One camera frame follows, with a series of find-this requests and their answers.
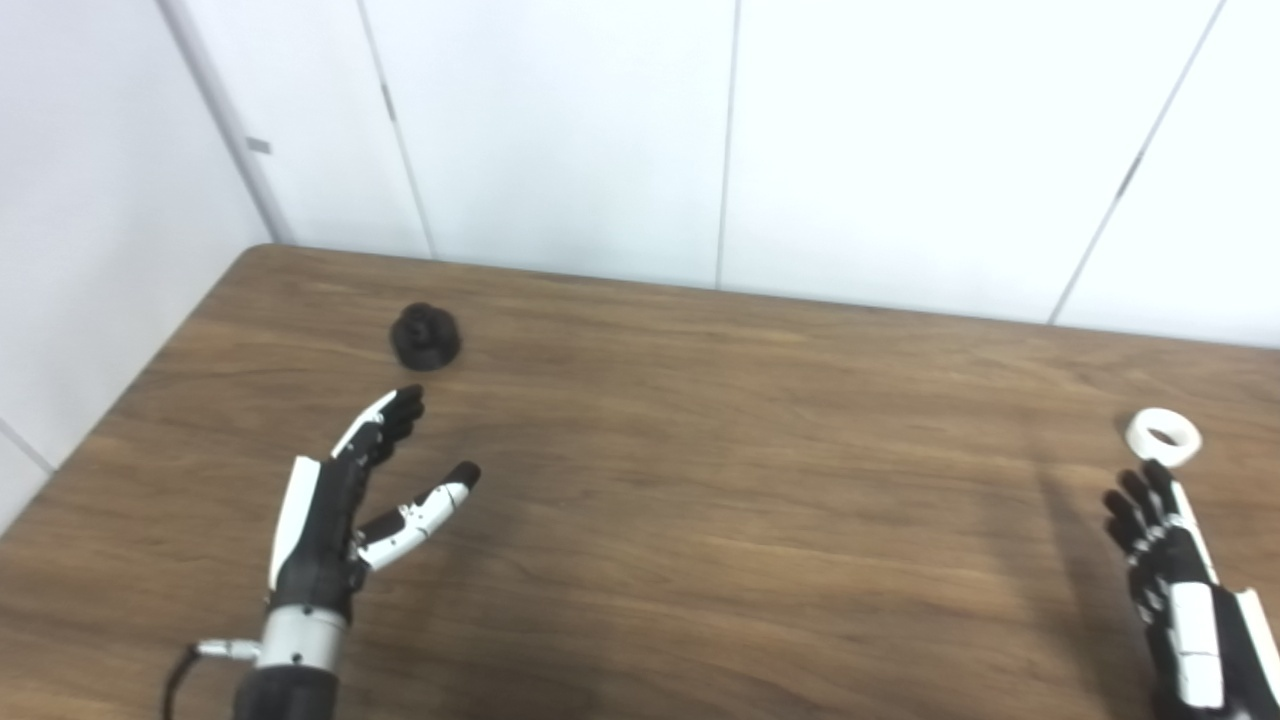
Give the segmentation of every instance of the black knob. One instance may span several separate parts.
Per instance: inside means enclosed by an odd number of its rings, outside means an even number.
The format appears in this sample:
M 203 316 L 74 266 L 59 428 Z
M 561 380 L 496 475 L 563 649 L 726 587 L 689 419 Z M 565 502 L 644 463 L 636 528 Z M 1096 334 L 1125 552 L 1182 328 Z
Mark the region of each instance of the black knob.
M 435 370 L 458 356 L 462 336 L 453 315 L 426 302 L 415 302 L 392 325 L 392 347 L 406 368 Z

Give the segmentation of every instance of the robotic hand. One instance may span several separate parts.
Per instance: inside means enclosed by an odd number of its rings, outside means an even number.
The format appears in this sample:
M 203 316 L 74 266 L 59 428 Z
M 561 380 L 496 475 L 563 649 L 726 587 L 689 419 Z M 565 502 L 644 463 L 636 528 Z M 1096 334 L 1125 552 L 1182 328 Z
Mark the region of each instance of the robotic hand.
M 356 418 L 326 460 L 294 460 L 271 548 L 262 639 L 191 646 L 166 683 L 165 720 L 182 676 L 207 656 L 255 664 L 237 689 L 236 720 L 333 717 L 352 597 L 370 571 L 435 533 L 480 479 L 480 468 L 462 462 L 433 489 L 353 529 L 370 471 L 408 437 L 422 410 L 421 386 L 389 392 Z
M 1158 720 L 1280 720 L 1280 656 L 1258 596 L 1219 584 L 1187 493 L 1148 460 L 1110 491 L 1107 533 L 1147 625 Z

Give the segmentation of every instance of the wooden table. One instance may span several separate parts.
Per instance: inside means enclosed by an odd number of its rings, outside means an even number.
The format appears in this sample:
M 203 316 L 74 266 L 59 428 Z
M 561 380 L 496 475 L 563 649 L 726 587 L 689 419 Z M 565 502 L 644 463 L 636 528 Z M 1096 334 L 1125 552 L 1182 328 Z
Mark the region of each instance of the wooden table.
M 388 348 L 415 300 L 465 336 L 434 374 Z M 255 635 L 292 456 L 416 380 L 366 510 L 485 475 L 370 579 L 343 719 L 1147 717 L 1098 497 L 1149 405 L 1280 626 L 1280 354 L 265 246 L 0 542 L 0 717 L 147 717 Z

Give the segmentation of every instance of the white wall panel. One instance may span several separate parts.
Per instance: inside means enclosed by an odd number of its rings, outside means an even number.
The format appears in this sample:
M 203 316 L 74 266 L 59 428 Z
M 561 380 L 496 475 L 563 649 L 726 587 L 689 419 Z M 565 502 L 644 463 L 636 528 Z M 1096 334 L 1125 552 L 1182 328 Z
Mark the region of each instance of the white wall panel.
M 0 415 L 56 466 L 268 234 L 154 4 L 0 3 Z
M 366 0 L 447 260 L 709 286 L 732 0 Z
M 744 0 L 723 286 L 1043 322 L 1211 0 Z
M 0 433 L 0 536 L 49 475 Z
M 1280 347 L 1280 5 L 1230 0 L 1060 322 Z
M 429 256 L 356 0 L 166 0 L 184 6 L 289 238 Z

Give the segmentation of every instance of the white plastic ring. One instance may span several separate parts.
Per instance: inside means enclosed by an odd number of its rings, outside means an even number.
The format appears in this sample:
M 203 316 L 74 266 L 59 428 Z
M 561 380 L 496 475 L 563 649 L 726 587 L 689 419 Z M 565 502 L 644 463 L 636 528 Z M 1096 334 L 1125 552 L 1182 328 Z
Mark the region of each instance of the white plastic ring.
M 1124 437 L 1134 455 L 1156 460 L 1166 468 L 1187 462 L 1204 443 L 1190 420 L 1164 407 L 1139 410 Z

